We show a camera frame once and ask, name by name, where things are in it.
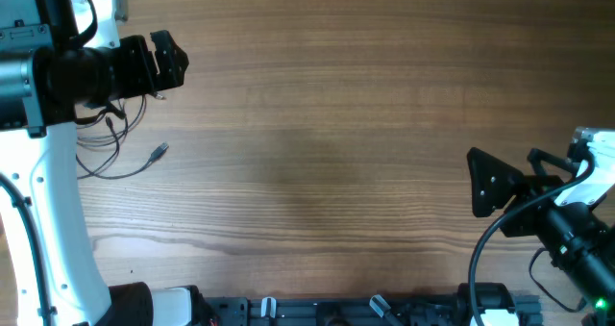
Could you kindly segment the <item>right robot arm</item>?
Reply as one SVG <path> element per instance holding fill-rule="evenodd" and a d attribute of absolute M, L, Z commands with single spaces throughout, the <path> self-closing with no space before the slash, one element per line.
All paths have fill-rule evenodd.
<path fill-rule="evenodd" d="M 613 188 L 613 158 L 609 148 L 587 140 L 569 147 L 565 159 L 533 149 L 533 172 L 517 168 L 473 147 L 467 154 L 472 208 L 477 218 L 501 215 L 481 235 L 468 270 L 470 311 L 481 325 L 477 269 L 480 255 L 496 232 L 508 238 L 535 236 L 555 268 L 579 290 L 581 303 L 593 313 L 588 325 L 614 322 L 614 230 L 594 210 Z"/>

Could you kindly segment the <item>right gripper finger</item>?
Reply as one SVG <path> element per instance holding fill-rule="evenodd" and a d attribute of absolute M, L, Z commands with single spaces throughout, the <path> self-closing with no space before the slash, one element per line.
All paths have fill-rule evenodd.
<path fill-rule="evenodd" d="M 522 171 L 472 147 L 467 153 L 474 217 L 503 209 L 526 181 Z"/>
<path fill-rule="evenodd" d="M 578 171 L 578 167 L 569 159 L 559 158 L 538 148 L 532 148 L 529 151 L 527 160 L 531 165 L 534 174 L 537 176 L 547 175 L 547 170 L 544 168 L 543 163 L 555 166 L 561 170 L 569 172 L 571 175 L 575 175 Z"/>

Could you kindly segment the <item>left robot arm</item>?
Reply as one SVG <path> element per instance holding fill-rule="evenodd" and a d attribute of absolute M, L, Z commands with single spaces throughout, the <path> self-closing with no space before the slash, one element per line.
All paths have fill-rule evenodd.
<path fill-rule="evenodd" d="M 1 220 L 20 325 L 206 325 L 194 286 L 108 286 L 93 257 L 76 148 L 86 119 L 120 99 L 180 87 L 186 53 L 167 31 L 122 38 L 127 0 L 1 0 Z"/>

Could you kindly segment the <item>black cable white plug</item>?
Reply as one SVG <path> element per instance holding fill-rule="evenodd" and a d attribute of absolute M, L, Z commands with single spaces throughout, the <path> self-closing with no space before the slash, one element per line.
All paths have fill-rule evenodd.
<path fill-rule="evenodd" d="M 108 170 L 112 164 L 119 158 L 122 142 L 127 138 L 128 134 L 140 123 L 147 109 L 147 99 L 145 95 L 139 98 L 139 106 L 135 116 L 130 119 L 126 114 L 126 101 L 118 100 L 117 108 L 121 110 L 125 117 L 121 119 L 120 128 L 114 126 L 113 119 L 109 114 L 100 114 L 93 124 L 81 125 L 79 130 L 89 129 L 97 124 L 105 123 L 105 127 L 109 130 L 104 135 L 78 135 L 77 144 L 80 148 L 88 151 L 102 151 L 105 148 L 111 150 L 111 154 L 97 167 L 87 167 L 77 157 L 78 166 L 83 170 L 84 174 L 79 176 L 79 180 L 88 178 L 99 178 L 102 173 Z"/>

